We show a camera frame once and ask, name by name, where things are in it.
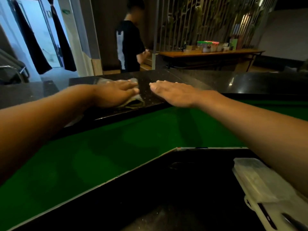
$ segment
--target doorway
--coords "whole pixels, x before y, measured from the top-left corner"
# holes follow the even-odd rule
[[[23,15],[32,29],[35,38],[52,68],[63,67],[60,57],[60,48],[56,44],[55,38],[48,18],[52,18],[51,11],[45,11],[41,0],[16,0]]]

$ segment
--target person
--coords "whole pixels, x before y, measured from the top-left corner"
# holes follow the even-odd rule
[[[128,13],[116,29],[118,59],[121,73],[140,71],[140,64],[150,56],[144,48],[139,29],[136,27],[144,14],[143,0],[128,0]]]
[[[41,100],[0,110],[0,184],[53,134],[88,107],[117,106],[139,93],[135,83],[75,85]],[[197,108],[220,121],[247,147],[308,196],[308,122],[182,83],[150,83],[171,105]]]

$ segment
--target green felt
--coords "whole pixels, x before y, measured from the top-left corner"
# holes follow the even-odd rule
[[[246,102],[308,119],[307,102]],[[0,187],[0,231],[172,148],[241,146],[210,116],[175,107],[50,141]]]

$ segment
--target person in black shirt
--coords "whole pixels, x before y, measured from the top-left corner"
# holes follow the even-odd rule
[[[118,59],[121,73],[140,71],[140,64],[150,55],[141,41],[136,27],[144,14],[143,0],[128,0],[128,13],[116,30]]]

